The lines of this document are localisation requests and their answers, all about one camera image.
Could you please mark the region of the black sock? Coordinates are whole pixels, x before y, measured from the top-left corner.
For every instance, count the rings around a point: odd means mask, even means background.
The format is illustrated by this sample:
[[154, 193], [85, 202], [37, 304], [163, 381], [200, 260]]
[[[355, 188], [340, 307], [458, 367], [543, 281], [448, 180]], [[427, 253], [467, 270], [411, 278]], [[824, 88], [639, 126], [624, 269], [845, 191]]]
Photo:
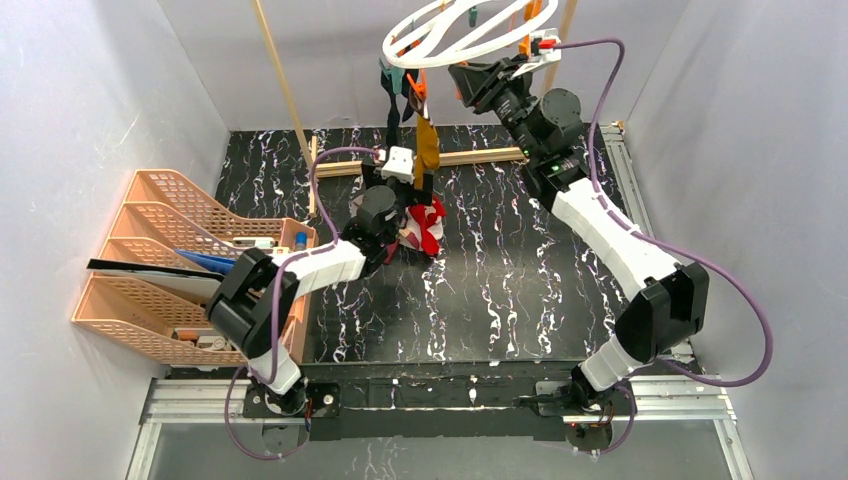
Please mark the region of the black sock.
[[[389, 66], [382, 60], [379, 61], [380, 66], [380, 85], [388, 94], [389, 111], [386, 120], [386, 149], [398, 145], [398, 135], [400, 124], [408, 120], [414, 113], [413, 107], [410, 104], [410, 94], [413, 91], [413, 83], [418, 80], [419, 71], [401, 69], [396, 66]], [[404, 113], [400, 112], [397, 104], [397, 97], [403, 96], [407, 99], [407, 106]]]

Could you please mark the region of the red bear sock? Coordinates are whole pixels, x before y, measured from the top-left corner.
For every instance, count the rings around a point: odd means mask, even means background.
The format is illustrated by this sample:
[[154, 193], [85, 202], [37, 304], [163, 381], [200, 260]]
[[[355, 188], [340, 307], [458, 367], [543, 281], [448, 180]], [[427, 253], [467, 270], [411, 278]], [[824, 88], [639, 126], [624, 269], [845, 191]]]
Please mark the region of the red bear sock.
[[432, 206], [416, 205], [406, 209], [421, 226], [424, 242], [424, 254], [436, 257], [441, 251], [441, 240], [444, 237], [443, 220], [446, 211], [441, 201], [434, 196]]

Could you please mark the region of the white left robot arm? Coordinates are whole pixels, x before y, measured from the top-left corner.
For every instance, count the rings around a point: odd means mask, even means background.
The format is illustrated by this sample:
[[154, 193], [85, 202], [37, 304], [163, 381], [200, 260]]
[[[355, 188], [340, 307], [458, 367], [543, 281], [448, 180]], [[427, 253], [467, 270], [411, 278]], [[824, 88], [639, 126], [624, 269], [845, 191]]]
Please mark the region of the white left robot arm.
[[303, 389], [300, 368], [282, 341], [284, 317], [295, 301], [372, 275], [390, 258], [407, 211], [432, 202], [431, 170], [424, 171], [421, 187], [384, 177], [380, 168], [367, 176], [368, 187], [338, 240], [277, 258], [250, 248], [206, 304], [206, 319], [245, 356], [263, 399], [282, 410]]

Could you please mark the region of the mustard yellow sock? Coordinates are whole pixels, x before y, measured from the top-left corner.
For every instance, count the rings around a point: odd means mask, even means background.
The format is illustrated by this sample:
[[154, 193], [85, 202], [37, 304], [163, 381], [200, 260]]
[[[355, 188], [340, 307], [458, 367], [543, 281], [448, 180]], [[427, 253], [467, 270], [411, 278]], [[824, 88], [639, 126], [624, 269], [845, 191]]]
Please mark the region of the mustard yellow sock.
[[416, 157], [414, 186], [422, 189], [424, 176], [440, 166], [440, 140], [435, 126], [422, 115], [416, 122]]

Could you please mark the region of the white sock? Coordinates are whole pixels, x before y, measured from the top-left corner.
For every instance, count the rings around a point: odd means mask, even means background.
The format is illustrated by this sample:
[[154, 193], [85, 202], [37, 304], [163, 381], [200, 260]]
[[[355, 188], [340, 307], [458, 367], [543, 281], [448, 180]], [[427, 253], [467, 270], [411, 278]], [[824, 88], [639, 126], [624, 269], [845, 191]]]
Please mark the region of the white sock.
[[421, 226], [415, 220], [411, 213], [407, 213], [403, 227], [398, 233], [398, 242], [400, 246], [424, 252], [423, 234]]

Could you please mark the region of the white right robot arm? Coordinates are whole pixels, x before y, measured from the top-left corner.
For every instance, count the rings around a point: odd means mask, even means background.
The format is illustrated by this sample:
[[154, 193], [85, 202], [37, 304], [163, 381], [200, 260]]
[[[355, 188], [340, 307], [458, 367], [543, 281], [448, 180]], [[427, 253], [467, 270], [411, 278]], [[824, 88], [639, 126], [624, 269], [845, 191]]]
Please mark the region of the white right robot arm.
[[611, 338], [568, 381], [518, 401], [587, 409], [605, 404], [628, 376], [702, 330], [709, 276], [699, 263], [683, 265], [639, 239], [640, 227], [594, 185], [588, 163], [575, 153], [584, 131], [578, 97], [555, 88], [536, 98], [531, 73], [520, 67], [513, 58], [451, 65], [448, 72], [463, 105], [494, 113], [521, 150], [529, 195], [590, 247], [628, 299]]

